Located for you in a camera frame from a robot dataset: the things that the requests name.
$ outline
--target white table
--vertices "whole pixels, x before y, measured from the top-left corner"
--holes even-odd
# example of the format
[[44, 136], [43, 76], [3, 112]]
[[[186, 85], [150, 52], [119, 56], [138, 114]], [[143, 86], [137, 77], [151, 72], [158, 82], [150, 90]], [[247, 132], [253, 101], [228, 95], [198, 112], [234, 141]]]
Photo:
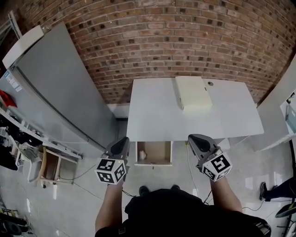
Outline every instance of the white table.
[[172, 78], [134, 80], [127, 136], [131, 141], [186, 141], [189, 134], [213, 139], [264, 132], [256, 105], [243, 82], [203, 79], [213, 106], [203, 112], [184, 112]]

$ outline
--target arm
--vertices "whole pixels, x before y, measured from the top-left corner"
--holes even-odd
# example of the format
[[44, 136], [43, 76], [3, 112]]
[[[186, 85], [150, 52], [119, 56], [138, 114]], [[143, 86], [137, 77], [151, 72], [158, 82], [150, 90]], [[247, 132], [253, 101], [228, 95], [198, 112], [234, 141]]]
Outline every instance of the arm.
[[211, 182], [214, 205], [230, 211], [242, 212], [241, 202], [231, 190], [226, 177]]
[[103, 204], [96, 218], [96, 232], [104, 227], [122, 224], [122, 185], [123, 179], [117, 185], [108, 185]]

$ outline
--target white floor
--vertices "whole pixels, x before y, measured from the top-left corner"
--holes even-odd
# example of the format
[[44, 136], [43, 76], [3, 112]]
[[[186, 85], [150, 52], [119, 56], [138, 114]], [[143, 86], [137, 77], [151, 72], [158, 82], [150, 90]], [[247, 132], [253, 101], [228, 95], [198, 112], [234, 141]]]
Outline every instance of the white floor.
[[[228, 155], [232, 160], [233, 169], [227, 178], [244, 207], [252, 209], [260, 207], [261, 202], [258, 196], [261, 182], [265, 181], [268, 187], [272, 187], [292, 176], [289, 143], [255, 153], [246, 140], [232, 147]], [[210, 182], [195, 168], [197, 159], [191, 151], [189, 159], [199, 197], [204, 200], [210, 192]], [[196, 193], [184, 142], [175, 142], [173, 145], [172, 167], [134, 166], [134, 143], [131, 143], [128, 160], [131, 168], [123, 188], [132, 195], [138, 195], [138, 188], [142, 185], [156, 190], [170, 188], [173, 184], [178, 184], [188, 193]], [[95, 163], [96, 157], [81, 160], [77, 176]], [[70, 170], [70, 166], [64, 167], [61, 176], [69, 175]], [[74, 185], [57, 186], [55, 194], [53, 186], [48, 185], [46, 189], [43, 189], [40, 185], [28, 184], [25, 174], [0, 167], [0, 195], [7, 208], [18, 209], [21, 214], [25, 215], [38, 237], [94, 236], [94, 221], [102, 204], [106, 185], [99, 183], [93, 169], [76, 179], [75, 183]], [[123, 210], [129, 200], [130, 197], [123, 194]], [[284, 229], [278, 228], [277, 225], [285, 225], [286, 218], [275, 219], [274, 216], [286, 204], [288, 202], [264, 202], [258, 211], [244, 209], [244, 212], [266, 219], [272, 226], [272, 236], [278, 237]]]

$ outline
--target open drawer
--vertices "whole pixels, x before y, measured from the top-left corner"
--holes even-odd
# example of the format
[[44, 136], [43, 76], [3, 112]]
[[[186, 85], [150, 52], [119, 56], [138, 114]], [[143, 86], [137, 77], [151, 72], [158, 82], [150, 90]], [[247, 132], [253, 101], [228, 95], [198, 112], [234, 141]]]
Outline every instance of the open drawer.
[[[140, 159], [140, 151], [144, 151], [146, 159]], [[172, 166], [173, 142], [136, 142], [135, 165]]]

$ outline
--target sneaker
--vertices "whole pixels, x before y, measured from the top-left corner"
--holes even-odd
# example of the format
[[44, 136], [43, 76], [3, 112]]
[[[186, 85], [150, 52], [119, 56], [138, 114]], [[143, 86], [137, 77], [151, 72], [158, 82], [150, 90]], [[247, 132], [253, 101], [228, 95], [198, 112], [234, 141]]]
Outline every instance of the sneaker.
[[146, 186], [141, 186], [139, 188], [139, 195], [141, 197], [146, 196], [148, 193], [150, 193], [150, 190]]
[[180, 188], [177, 184], [174, 184], [174, 185], [171, 187], [171, 190], [181, 190], [181, 188]]
[[268, 199], [266, 199], [265, 197], [264, 197], [264, 195], [265, 195], [265, 193], [267, 192], [268, 190], [267, 190], [267, 187], [266, 187], [266, 183], [265, 182], [262, 182], [261, 184], [260, 184], [260, 197], [259, 197], [259, 199], [261, 200], [261, 201], [266, 201], [266, 202], [269, 202], [270, 200], [268, 200]]

